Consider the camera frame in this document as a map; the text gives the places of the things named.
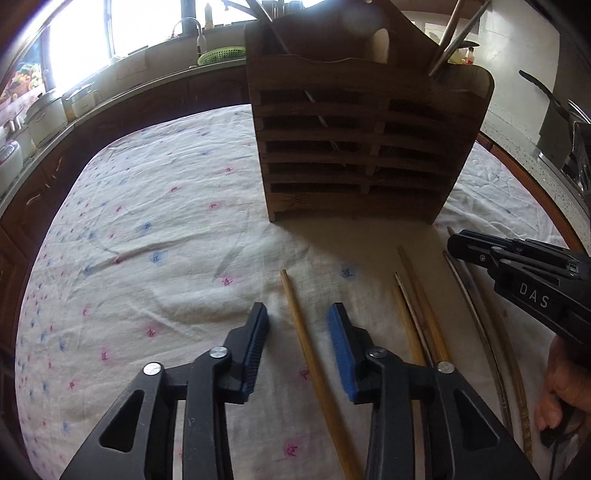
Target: granite countertop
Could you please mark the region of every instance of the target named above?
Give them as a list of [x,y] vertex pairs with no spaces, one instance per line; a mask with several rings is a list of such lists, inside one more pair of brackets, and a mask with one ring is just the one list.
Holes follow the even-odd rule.
[[57,134],[55,137],[49,140],[48,143],[39,148],[31,158],[25,160],[25,162],[23,163],[22,170],[19,173],[18,177],[15,178],[15,180],[12,182],[4,196],[0,198],[0,216],[4,214],[6,208],[16,195],[18,189],[22,186],[23,183],[25,183],[25,180],[28,178],[28,176],[35,170],[35,168],[37,168],[37,166],[43,161],[47,154],[51,150],[53,150],[53,148],[55,148],[55,146],[59,142],[61,142],[65,137],[67,137],[76,127],[79,127],[87,120],[93,118],[102,111],[116,105],[119,102],[127,100],[130,97],[133,97],[139,93],[145,92],[146,90],[150,90],[165,83],[174,82],[175,80],[180,80],[185,77],[190,77],[201,73],[211,72],[213,70],[219,70],[228,67],[239,67],[244,65],[246,65],[246,60],[240,59],[224,61],[203,67],[190,67],[187,70],[182,70],[171,75],[166,75],[165,77],[159,78],[157,80],[153,80],[152,82],[144,83],[143,85],[140,85],[131,90],[128,90],[127,92],[116,95],[112,99],[106,100],[98,104],[91,111],[84,114],[80,118],[77,118],[72,123],[68,124],[68,126],[65,127],[64,130],[62,130],[59,134]]
[[[152,82],[145,83],[141,86],[128,90],[113,97],[110,100],[98,104],[90,112],[86,113],[80,118],[77,118],[71,124],[62,130],[58,135],[51,139],[46,145],[42,146],[33,157],[27,160],[19,174],[19,176],[12,182],[12,185],[6,194],[0,199],[0,216],[5,212],[8,204],[16,195],[18,189],[25,182],[27,177],[35,170],[35,168],[43,161],[47,154],[66,136],[68,136],[76,127],[83,124],[85,121],[93,118],[101,113],[103,110],[116,105],[119,102],[127,100],[134,95],[145,92],[151,88],[163,85],[168,82],[180,80],[185,77],[198,75],[201,73],[211,72],[228,67],[238,67],[246,65],[245,59],[231,60],[213,65],[203,67],[191,67],[181,72],[173,73],[165,77],[159,78]],[[560,178],[560,172],[555,168],[551,168],[538,156],[538,151],[535,145],[518,132],[510,124],[498,117],[492,112],[488,112],[481,127],[482,132],[494,140],[507,153],[512,155],[533,178],[548,192],[550,197],[554,200],[558,208],[563,212],[564,216],[572,225],[575,232],[583,242],[587,252],[591,253],[591,227],[589,224],[589,217],[584,211],[583,207],[579,205],[574,194],[565,186],[563,180]]]
[[516,159],[542,186],[570,222],[587,253],[591,254],[589,217],[569,189],[562,173],[549,161],[540,158],[540,151],[527,137],[491,111],[486,113],[480,130]]

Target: wooden chopstick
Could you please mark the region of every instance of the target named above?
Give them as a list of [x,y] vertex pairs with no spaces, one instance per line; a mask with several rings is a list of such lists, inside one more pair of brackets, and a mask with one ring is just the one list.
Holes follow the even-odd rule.
[[501,367],[499,366],[499,360],[496,357],[496,352],[492,347],[491,336],[488,333],[486,326],[484,325],[482,318],[480,317],[480,313],[476,309],[476,305],[474,305],[474,301],[472,300],[472,296],[466,285],[464,284],[464,279],[459,271],[459,266],[457,265],[457,260],[452,258],[446,250],[443,251],[443,256],[447,261],[447,265],[449,266],[453,278],[456,280],[458,288],[462,292],[462,296],[466,301],[466,305],[468,306],[468,310],[470,310],[470,315],[472,316],[472,320],[474,321],[474,326],[476,327],[476,331],[478,332],[478,336],[480,337],[480,342],[482,344],[482,348],[484,349],[484,353],[486,355],[486,361],[488,362],[488,367],[491,369],[492,379],[495,383],[496,393],[499,397],[499,404],[501,406],[501,416],[503,419],[503,425],[507,429],[507,431],[513,434],[513,420],[511,419],[511,407],[509,406],[509,398],[507,397],[507,388],[505,386],[505,380],[503,379],[503,375],[501,373]]
[[410,278],[411,284],[413,285],[413,290],[415,296],[417,297],[418,304],[420,306],[421,311],[423,312],[423,318],[427,324],[427,330],[433,340],[434,347],[435,347],[435,358],[434,360],[439,362],[451,362],[452,357],[449,354],[449,350],[443,339],[443,335],[441,334],[441,330],[439,328],[439,324],[437,323],[437,317],[435,316],[435,312],[429,303],[429,299],[427,298],[427,294],[425,293],[425,289],[421,284],[420,280],[417,277],[417,274],[414,270],[413,264],[410,261],[409,257],[406,255],[404,248],[402,246],[398,247],[398,255],[400,256],[400,260],[402,260],[402,264],[407,271],[407,274]]
[[435,54],[431,59],[431,67],[435,66],[435,63],[437,62],[439,57],[441,57],[443,51],[449,45],[449,42],[451,42],[453,34],[456,32],[457,23],[460,20],[460,15],[462,14],[462,8],[464,7],[464,3],[465,0],[457,0],[456,6],[454,7],[452,12],[452,16],[449,18],[449,21],[447,22],[447,26],[445,27],[443,36],[439,41],[437,50],[435,51]]
[[425,360],[425,355],[423,354],[421,342],[418,339],[417,329],[414,326],[413,320],[408,311],[407,304],[404,301],[404,297],[402,296],[402,292],[400,291],[400,287],[398,285],[394,285],[392,287],[392,295],[394,296],[394,301],[396,302],[400,317],[402,318],[404,330],[406,330],[407,333],[410,351],[413,355],[413,363],[416,365],[421,365],[422,367],[426,367],[427,361]]
[[[452,227],[447,227],[447,233],[449,233],[450,236],[454,234]],[[530,412],[527,407],[527,396],[525,393],[525,385],[523,384],[521,369],[519,368],[519,363],[517,362],[515,350],[513,350],[513,346],[511,345],[511,338],[509,337],[509,333],[505,328],[505,323],[494,306],[494,301],[490,294],[489,288],[486,288],[480,275],[478,274],[478,269],[470,263],[464,262],[464,264],[472,276],[472,281],[476,287],[476,291],[482,299],[482,303],[484,304],[486,312],[491,320],[492,327],[495,329],[495,333],[499,339],[503,356],[505,357],[509,367],[511,382],[513,383],[515,398],[517,400],[519,422],[521,423],[521,440],[523,443],[523,452],[525,453],[527,459],[531,462],[533,458],[533,452],[531,446]]]
[[330,437],[333,440],[343,473],[347,480],[362,480],[363,470],[357,459],[349,433],[345,428],[343,418],[340,415],[339,406],[330,390],[328,382],[326,381],[326,376],[320,360],[312,347],[312,341],[308,334],[308,330],[306,329],[306,323],[291,286],[290,278],[287,275],[286,270],[281,270],[280,275],[281,283],[283,283],[283,290],[287,297],[287,303],[290,307],[291,317],[294,321],[295,331],[300,340],[301,349],[304,352],[304,358],[308,363],[308,370],[310,371],[310,378],[314,385],[316,398],[318,399],[320,409],[324,415],[324,421],[328,427]]

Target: human hand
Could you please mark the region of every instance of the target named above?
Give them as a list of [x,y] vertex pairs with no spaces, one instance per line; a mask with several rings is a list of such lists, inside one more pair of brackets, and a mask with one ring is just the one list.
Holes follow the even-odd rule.
[[570,360],[566,344],[556,336],[550,345],[544,388],[534,413],[539,431],[556,428],[562,421],[559,397],[585,413],[582,421],[569,428],[573,431],[581,427],[578,434],[584,440],[591,430],[591,373]]

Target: faucet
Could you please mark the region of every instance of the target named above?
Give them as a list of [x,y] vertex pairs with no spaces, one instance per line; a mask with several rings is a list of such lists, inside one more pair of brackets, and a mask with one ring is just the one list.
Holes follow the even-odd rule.
[[179,20],[178,22],[176,22],[173,27],[173,32],[170,35],[170,39],[172,40],[174,38],[174,31],[178,27],[179,23],[183,22],[184,20],[193,20],[195,22],[195,25],[197,25],[197,30],[199,32],[199,35],[197,36],[197,51],[200,54],[207,52],[207,41],[205,40],[205,36],[203,35],[201,23],[199,23],[199,20],[197,20],[195,17],[184,17],[181,18],[181,20]]

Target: green colander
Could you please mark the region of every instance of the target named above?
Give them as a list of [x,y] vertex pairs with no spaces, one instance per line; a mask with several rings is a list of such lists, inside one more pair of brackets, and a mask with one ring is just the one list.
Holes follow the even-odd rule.
[[237,60],[246,57],[246,49],[244,47],[224,47],[217,48],[212,51],[205,52],[197,59],[197,65],[211,65],[212,63],[220,63],[221,61]]

